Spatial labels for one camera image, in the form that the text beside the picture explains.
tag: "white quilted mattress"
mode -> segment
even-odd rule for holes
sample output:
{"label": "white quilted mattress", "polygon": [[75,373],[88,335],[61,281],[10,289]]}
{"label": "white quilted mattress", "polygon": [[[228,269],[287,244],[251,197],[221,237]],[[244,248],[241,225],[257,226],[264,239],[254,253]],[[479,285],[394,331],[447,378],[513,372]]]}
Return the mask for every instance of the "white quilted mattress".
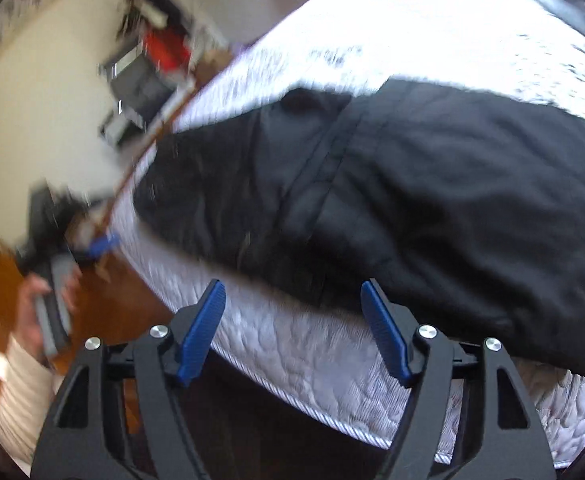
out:
{"label": "white quilted mattress", "polygon": [[[221,121],[297,86],[362,94],[392,76],[489,89],[585,118],[585,36],[534,0],[311,0],[192,101],[182,130]],[[135,181],[154,157],[139,164]],[[112,229],[143,280],[170,307],[194,303],[211,278],[228,301],[213,348],[321,422],[388,447],[409,394],[387,374],[363,318],[310,308],[231,270],[165,246],[136,217],[134,184]],[[555,465],[585,445],[585,377],[520,361]],[[437,460],[448,463],[459,420],[453,384]]]}

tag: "black jacket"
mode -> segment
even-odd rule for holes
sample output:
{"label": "black jacket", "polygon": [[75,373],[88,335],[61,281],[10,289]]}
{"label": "black jacket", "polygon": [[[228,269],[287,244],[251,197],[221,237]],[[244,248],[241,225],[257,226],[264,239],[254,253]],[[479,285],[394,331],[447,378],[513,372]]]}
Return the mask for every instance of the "black jacket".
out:
{"label": "black jacket", "polygon": [[388,81],[296,89],[163,138],[140,217],[190,254],[313,305],[376,278],[448,336],[585,374],[585,120]]}

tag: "hand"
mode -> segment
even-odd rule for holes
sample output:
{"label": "hand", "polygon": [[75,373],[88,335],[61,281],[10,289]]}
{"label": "hand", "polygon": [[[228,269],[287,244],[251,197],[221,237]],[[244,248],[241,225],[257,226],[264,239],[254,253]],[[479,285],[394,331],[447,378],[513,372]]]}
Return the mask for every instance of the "hand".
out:
{"label": "hand", "polygon": [[[61,297],[71,314],[76,311],[80,277],[81,271],[79,267],[75,267],[61,291]],[[50,291],[50,285],[36,274],[29,274],[17,291],[15,339],[26,352],[41,363],[45,361],[44,334],[39,326],[34,300],[37,296],[48,294]]]}

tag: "black clamp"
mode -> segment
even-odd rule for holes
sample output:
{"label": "black clamp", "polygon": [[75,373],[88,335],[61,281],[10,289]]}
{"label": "black clamp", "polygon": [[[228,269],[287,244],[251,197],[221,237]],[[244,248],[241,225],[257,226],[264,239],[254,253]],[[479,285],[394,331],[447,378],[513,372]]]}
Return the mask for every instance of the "black clamp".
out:
{"label": "black clamp", "polygon": [[[390,303],[375,280],[361,288],[361,307],[390,375],[412,388],[378,480],[554,480],[541,421],[501,342],[449,340]],[[450,383],[464,380],[450,467],[431,475]]]}
{"label": "black clamp", "polygon": [[[152,480],[134,466],[122,380],[136,378],[141,418],[159,480],[209,480],[186,427],[175,388],[202,370],[226,294],[213,280],[196,305],[136,341],[86,341],[48,413],[32,464],[34,480]],[[419,325],[405,306],[365,282],[361,306],[389,373],[411,388],[377,480],[554,480],[546,435],[502,344],[450,341]],[[450,466],[433,463],[450,383],[464,380]]]}
{"label": "black clamp", "polygon": [[141,419],[160,480],[209,480],[194,449],[176,389],[204,365],[226,306],[213,280],[168,326],[128,344],[86,341],[46,417],[32,462],[35,480],[149,480],[134,466],[125,418],[124,379],[135,378]]}

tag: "metal screw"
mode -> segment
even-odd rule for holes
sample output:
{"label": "metal screw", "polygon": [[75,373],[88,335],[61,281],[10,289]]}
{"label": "metal screw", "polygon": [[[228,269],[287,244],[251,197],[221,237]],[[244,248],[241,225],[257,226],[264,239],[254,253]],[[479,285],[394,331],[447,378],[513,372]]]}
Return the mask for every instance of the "metal screw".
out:
{"label": "metal screw", "polygon": [[157,339],[166,337],[166,335],[168,335],[168,327],[166,325],[154,325],[154,327],[150,329],[150,335]]}
{"label": "metal screw", "polygon": [[91,337],[86,339],[86,344],[84,345],[87,350],[96,350],[101,346],[101,339],[98,337]]}
{"label": "metal screw", "polygon": [[426,339],[433,339],[437,335],[437,329],[430,325],[421,325],[419,327],[419,335]]}
{"label": "metal screw", "polygon": [[492,350],[493,352],[498,352],[501,350],[501,346],[503,346],[501,341],[495,339],[494,337],[489,337],[485,340],[485,347],[488,348],[488,350]]}

